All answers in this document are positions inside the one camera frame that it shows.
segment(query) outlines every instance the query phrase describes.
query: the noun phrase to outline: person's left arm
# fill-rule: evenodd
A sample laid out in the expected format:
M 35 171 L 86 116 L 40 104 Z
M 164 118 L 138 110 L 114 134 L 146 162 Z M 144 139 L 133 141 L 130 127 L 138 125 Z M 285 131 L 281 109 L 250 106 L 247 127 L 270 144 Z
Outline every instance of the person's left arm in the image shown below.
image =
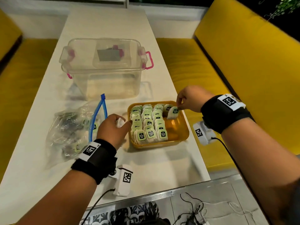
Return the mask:
M 97 139 L 105 140 L 116 150 L 131 127 L 128 121 L 117 128 L 119 118 L 125 120 L 116 114 L 108 116 L 97 133 Z M 70 170 L 16 225 L 38 225 L 41 221 L 43 225 L 78 225 L 96 187 L 96 180 L 88 174 Z

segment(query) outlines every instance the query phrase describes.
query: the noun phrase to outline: yellow sofa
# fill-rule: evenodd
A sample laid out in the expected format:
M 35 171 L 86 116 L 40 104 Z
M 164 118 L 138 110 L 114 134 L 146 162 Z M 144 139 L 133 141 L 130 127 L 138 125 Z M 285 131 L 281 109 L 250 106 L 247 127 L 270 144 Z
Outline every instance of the yellow sofa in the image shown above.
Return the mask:
M 55 39 L 22 39 L 0 10 L 0 182 L 56 46 Z
M 300 154 L 298 41 L 236 0 L 215 0 L 193 39 L 157 38 L 157 42 L 177 92 L 190 84 L 215 94 L 229 92 L 203 51 L 207 52 L 255 121 Z M 186 116 L 191 128 L 202 120 L 192 111 Z M 196 141 L 208 171 L 234 166 L 219 142 L 202 146 Z

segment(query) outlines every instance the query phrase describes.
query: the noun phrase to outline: person's right arm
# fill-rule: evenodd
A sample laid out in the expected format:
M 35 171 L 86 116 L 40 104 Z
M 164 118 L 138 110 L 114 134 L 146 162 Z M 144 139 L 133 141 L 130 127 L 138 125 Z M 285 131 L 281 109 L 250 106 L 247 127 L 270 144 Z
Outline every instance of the person's right arm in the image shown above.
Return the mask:
M 199 86 L 188 86 L 178 94 L 177 106 L 200 112 L 213 96 Z M 250 118 L 233 123 L 221 135 L 267 216 L 272 223 L 283 224 L 300 179 L 300 160 Z

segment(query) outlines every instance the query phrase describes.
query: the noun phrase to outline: orange container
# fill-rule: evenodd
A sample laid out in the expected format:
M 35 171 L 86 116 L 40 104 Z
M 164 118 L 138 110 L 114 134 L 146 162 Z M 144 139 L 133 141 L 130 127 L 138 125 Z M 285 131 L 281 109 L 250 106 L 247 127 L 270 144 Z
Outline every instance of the orange container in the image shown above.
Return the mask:
M 128 120 L 130 120 L 131 108 L 133 108 L 134 106 L 136 106 L 136 105 L 143 106 L 145 104 L 151 104 L 152 106 L 154 106 L 158 103 L 172 104 L 172 105 L 176 106 L 176 102 L 174 102 L 174 101 L 133 103 L 128 107 L 128 110 L 127 110 Z M 183 116 L 183 113 L 181 111 L 179 111 L 178 117 L 174 120 L 167 120 L 167 114 L 163 113 L 163 119 L 165 121 L 165 126 L 166 126 L 166 130 L 168 132 L 169 141 L 138 145 L 138 144 L 134 143 L 134 141 L 132 140 L 131 132 L 129 131 L 129 138 L 130 138 L 132 145 L 137 149 L 161 148 L 161 147 L 177 145 L 181 141 L 184 141 L 188 138 L 190 131 L 188 130 L 188 126 L 185 121 L 185 117 Z

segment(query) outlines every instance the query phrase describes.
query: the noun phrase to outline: forearm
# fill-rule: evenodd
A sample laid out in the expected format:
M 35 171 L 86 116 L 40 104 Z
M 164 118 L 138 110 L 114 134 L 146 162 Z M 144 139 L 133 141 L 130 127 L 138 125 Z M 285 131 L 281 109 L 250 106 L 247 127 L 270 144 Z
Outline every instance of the forearm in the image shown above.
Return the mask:
M 71 170 L 16 225 L 78 225 L 96 187 L 92 177 Z
M 300 160 L 250 118 L 233 123 L 222 138 L 267 215 L 278 220 L 300 178 Z

